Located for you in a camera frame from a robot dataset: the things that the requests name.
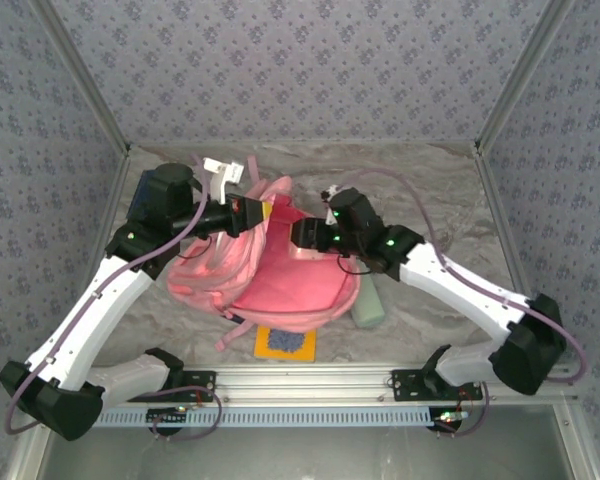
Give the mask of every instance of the green sponge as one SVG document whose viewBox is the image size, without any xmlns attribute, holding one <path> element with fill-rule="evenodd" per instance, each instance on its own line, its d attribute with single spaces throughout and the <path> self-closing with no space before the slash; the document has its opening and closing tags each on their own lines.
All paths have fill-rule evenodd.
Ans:
<svg viewBox="0 0 600 480">
<path fill-rule="evenodd" d="M 364 271 L 365 268 L 362 265 L 360 271 Z M 360 293 L 351 307 L 351 316 L 359 328 L 375 327 L 384 320 L 384 308 L 380 303 L 380 297 L 371 275 L 360 277 Z"/>
</svg>

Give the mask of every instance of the black mounting bracket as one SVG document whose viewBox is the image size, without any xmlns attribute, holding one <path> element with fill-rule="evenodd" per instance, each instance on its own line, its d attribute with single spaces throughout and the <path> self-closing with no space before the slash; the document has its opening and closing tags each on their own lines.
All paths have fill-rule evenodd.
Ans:
<svg viewBox="0 0 600 480">
<path fill-rule="evenodd" d="M 425 384 L 425 373 L 422 370 L 393 370 L 390 386 L 396 402 L 457 402 L 467 400 L 482 400 L 482 388 L 479 384 L 467 383 L 461 387 L 444 385 L 437 392 Z"/>
<path fill-rule="evenodd" d="M 144 419 L 147 423 L 153 423 L 160 416 L 162 417 L 160 423 L 169 425 L 168 427 L 156 427 L 156 432 L 163 437 L 175 435 L 182 430 L 182 427 L 178 427 L 178 425 L 187 421 L 187 412 L 181 412 L 177 408 L 150 408 Z"/>
<path fill-rule="evenodd" d="M 196 387 L 204 387 L 209 390 L 215 392 L 216 390 L 216 372 L 212 370 L 186 370 L 181 373 L 179 378 L 179 382 L 177 387 L 188 387 L 188 386 L 196 386 Z M 173 388 L 171 386 L 163 388 L 163 390 L 168 390 Z M 211 403 L 213 402 L 213 397 L 205 392 L 180 392 L 173 393 L 170 395 L 161 395 L 159 397 L 142 397 L 142 398 L 133 398 L 129 400 L 129 402 L 135 403 Z"/>
</svg>

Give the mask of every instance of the white cable tray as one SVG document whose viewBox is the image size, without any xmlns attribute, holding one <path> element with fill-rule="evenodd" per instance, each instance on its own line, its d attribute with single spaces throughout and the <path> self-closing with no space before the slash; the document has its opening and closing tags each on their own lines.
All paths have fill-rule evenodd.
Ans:
<svg viewBox="0 0 600 480">
<path fill-rule="evenodd" d="M 146 407 L 112 408 L 103 413 L 94 427 L 148 427 Z M 181 416 L 165 417 L 159 427 L 208 427 L 213 424 L 217 407 L 187 411 Z M 222 410 L 220 427 L 425 427 L 433 425 L 428 407 L 227 407 Z"/>
</svg>

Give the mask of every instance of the backpack strap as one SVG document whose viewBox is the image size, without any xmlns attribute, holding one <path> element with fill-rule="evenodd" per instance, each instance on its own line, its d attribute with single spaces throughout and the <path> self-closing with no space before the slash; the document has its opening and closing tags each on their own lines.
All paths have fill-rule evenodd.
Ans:
<svg viewBox="0 0 600 480">
<path fill-rule="evenodd" d="M 255 155 L 249 155 L 247 157 L 247 165 L 249 166 L 249 176 L 251 177 L 251 183 L 254 185 L 260 181 L 260 174 L 258 173 L 258 160 Z"/>
<path fill-rule="evenodd" d="M 255 324 L 253 322 L 245 320 L 236 328 L 231 330 L 229 333 L 224 334 L 223 337 L 220 340 L 218 340 L 218 342 L 215 345 L 216 350 L 219 352 L 223 352 L 233 340 L 247 333 L 254 325 Z"/>
</svg>

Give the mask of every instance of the patterned wallpaper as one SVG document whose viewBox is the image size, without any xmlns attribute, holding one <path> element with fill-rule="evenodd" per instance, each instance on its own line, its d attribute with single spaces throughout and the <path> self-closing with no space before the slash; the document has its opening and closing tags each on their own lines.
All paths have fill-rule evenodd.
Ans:
<svg viewBox="0 0 600 480">
<path fill-rule="evenodd" d="M 116 166 L 26 0 L 0 0 L 0 368 L 75 301 Z M 0 386 L 0 478 L 7 400 Z"/>
<path fill-rule="evenodd" d="M 490 161 L 531 284 L 588 352 L 584 407 L 600 445 L 600 0 L 576 3 Z"/>
<path fill-rule="evenodd" d="M 474 139 L 546 0 L 53 0 L 131 142 Z"/>
</svg>

